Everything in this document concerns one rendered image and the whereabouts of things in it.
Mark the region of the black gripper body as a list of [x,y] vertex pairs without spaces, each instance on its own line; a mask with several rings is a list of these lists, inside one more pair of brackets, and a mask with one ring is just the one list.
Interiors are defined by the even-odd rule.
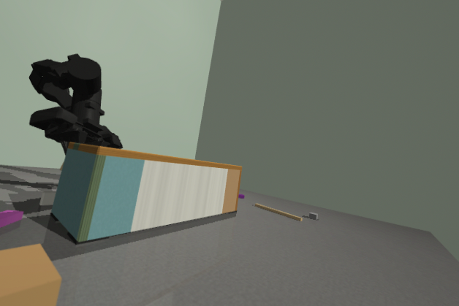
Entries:
[[72,106],[53,107],[46,110],[34,112],[29,121],[29,125],[45,130],[50,128],[50,124],[58,126],[57,131],[68,129],[80,129],[88,133],[85,144],[104,140],[109,142],[107,148],[119,148],[120,139],[112,134],[97,134],[104,131],[104,126],[99,124],[100,116],[105,115],[100,104],[87,99],[77,99],[72,102]]

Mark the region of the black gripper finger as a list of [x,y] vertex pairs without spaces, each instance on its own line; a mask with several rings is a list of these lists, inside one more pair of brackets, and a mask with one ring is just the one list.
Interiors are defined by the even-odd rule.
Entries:
[[69,143],[75,142],[85,144],[88,133],[80,129],[68,129],[64,131],[49,133],[49,135],[61,143],[61,146],[66,155]]
[[101,146],[101,147],[109,147],[110,146],[110,143],[109,142],[105,142],[104,140],[102,141],[98,141],[98,142],[92,142],[92,143],[88,143],[86,145],[95,145],[95,146]]

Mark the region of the tan cardboard box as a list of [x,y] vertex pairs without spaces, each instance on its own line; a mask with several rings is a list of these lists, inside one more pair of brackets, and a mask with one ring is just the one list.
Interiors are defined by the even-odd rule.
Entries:
[[40,244],[0,250],[0,306],[56,306],[61,280]]

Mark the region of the small magenta block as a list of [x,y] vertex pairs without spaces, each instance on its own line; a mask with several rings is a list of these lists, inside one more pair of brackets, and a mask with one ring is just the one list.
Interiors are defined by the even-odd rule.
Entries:
[[10,223],[19,221],[22,219],[22,217],[23,211],[6,210],[4,212],[0,212],[0,228]]

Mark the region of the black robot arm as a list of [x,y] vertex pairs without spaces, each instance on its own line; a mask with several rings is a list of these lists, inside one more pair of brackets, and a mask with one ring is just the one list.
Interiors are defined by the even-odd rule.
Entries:
[[[31,64],[33,71],[29,79],[35,91],[47,100],[56,102],[61,108],[72,106],[77,99],[87,99],[101,106],[101,66],[89,58],[82,58],[77,53],[68,57],[68,61],[38,61]],[[73,96],[69,88],[73,89]]]

